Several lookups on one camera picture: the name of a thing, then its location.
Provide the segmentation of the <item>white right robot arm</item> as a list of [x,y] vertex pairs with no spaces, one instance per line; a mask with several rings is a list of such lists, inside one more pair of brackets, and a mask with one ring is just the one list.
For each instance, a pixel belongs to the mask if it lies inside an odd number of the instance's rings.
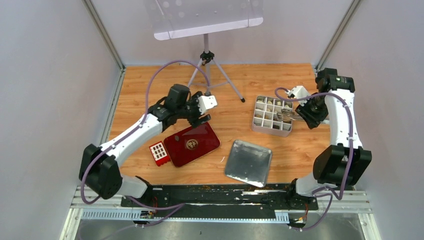
[[356,128],[353,78],[339,75],[335,68],[324,68],[316,74],[315,83],[317,92],[309,94],[303,86],[296,86],[288,91],[288,101],[299,103],[295,112],[309,129],[329,120],[330,144],[316,157],[309,175],[290,183],[285,201],[291,207],[311,204],[319,192],[336,188],[340,200],[346,187],[354,186],[372,161]]

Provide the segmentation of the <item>dark red chocolate tray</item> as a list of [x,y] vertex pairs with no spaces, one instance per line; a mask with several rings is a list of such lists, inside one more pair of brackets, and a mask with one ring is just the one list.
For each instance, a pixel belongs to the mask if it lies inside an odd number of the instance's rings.
[[173,166],[180,168],[217,150],[221,141],[206,122],[196,128],[187,127],[163,141]]

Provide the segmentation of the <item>steel tongs with white hinge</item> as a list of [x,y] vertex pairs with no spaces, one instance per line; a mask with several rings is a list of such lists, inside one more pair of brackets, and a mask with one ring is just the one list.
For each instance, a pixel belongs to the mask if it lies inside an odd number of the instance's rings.
[[283,122],[289,122],[289,121],[303,121],[304,119],[297,114],[295,111],[283,108],[281,110],[279,110],[277,113],[277,118],[280,121]]

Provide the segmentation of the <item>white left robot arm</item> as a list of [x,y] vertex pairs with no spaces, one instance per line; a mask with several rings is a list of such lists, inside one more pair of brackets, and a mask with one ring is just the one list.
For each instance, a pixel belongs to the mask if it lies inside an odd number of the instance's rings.
[[82,187],[89,187],[98,198],[110,199],[115,195],[141,198],[148,184],[139,177],[120,172],[120,166],[148,140],[161,134],[177,120],[185,119],[196,128],[211,117],[207,113],[218,105],[211,93],[174,84],[167,94],[150,106],[142,117],[120,135],[100,146],[89,144],[82,153],[78,178]]

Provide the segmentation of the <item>divided silver tin box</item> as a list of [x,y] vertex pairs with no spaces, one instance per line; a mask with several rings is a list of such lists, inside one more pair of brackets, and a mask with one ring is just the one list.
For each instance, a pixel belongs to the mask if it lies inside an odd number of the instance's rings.
[[258,133],[288,137],[293,129],[293,104],[279,98],[258,95],[255,99],[251,130]]

